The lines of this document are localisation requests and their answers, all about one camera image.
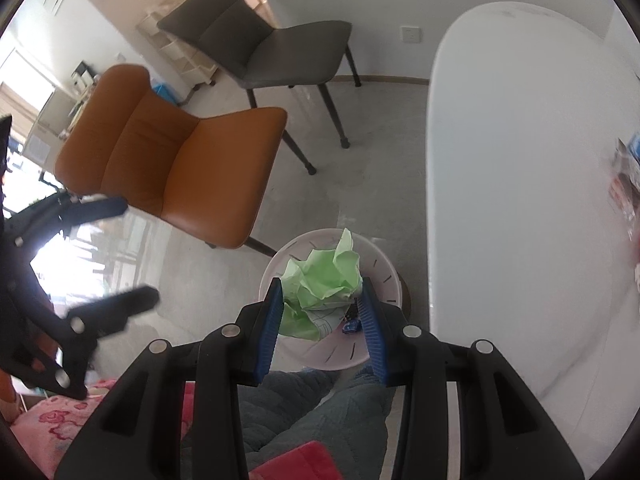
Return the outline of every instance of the white table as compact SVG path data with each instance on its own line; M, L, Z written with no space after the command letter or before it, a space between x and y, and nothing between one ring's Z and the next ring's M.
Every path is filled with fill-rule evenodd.
M492 340L590 476L640 406L638 259L609 203L640 83L596 35L501 2L444 37L428 108L431 329Z

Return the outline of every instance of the light switch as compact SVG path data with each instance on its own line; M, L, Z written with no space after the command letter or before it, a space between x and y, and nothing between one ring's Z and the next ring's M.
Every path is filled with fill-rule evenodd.
M403 43L422 42L422 29L420 27L409 27L408 25L403 25L400 27L400 34Z

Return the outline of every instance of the small blue object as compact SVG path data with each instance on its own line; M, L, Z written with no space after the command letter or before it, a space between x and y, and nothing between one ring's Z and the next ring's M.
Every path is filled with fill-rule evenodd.
M634 133L626 148L634 156L635 160L640 162L640 132Z
M161 83L154 86L153 90L165 101L170 102L172 105L178 105L178 100L174 97L174 94L171 92L171 88L169 88L169 85Z
M342 327L343 334L357 334L362 330L362 323L358 318L348 320Z

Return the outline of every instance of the crumpled paper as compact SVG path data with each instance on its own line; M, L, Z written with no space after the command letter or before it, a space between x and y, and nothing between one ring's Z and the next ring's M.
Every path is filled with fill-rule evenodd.
M311 341L328 336L362 291L351 232L342 232L334 250L314 249L305 261L290 259L280 281L285 301L280 334Z

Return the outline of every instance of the gray quilted pants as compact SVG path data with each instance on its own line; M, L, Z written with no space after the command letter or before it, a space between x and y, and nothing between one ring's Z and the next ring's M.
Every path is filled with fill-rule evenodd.
M258 388L238 388L249 471L307 442L321 442L345 480L378 480L386 452L385 419L394 388L363 368L318 406L336 372L272 372ZM182 442L182 478L191 479L191 439Z

